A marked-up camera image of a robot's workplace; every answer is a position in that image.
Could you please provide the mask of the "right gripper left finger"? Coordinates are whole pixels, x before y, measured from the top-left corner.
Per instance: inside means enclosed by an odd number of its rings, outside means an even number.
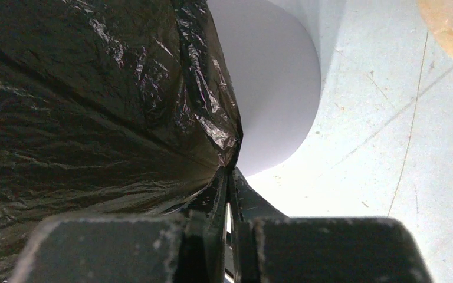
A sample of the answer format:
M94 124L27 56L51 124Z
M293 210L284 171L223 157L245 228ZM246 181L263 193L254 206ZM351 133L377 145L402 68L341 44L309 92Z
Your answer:
M66 213L44 219L11 282L222 282L228 172L159 215Z

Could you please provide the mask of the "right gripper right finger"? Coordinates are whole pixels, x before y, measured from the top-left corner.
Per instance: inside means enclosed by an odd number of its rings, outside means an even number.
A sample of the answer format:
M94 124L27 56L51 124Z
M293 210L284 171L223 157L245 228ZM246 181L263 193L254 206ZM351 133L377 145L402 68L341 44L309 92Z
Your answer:
M431 282L418 246L394 218L291 218L229 177L235 282Z

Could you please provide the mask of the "black plastic trash bag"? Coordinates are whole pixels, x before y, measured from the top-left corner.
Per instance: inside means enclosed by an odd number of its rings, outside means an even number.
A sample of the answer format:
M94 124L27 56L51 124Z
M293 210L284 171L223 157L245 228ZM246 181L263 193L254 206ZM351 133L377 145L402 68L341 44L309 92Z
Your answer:
M206 1L0 1L0 282L44 218L170 212L241 141Z

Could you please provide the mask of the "grey plastic trash bin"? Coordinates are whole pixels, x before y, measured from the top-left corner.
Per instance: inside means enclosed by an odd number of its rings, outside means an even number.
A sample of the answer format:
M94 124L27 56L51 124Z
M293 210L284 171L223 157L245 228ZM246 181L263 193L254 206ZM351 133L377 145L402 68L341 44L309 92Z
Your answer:
M209 1L241 115L237 167L246 177L287 160L308 135L320 98L309 33L270 1Z

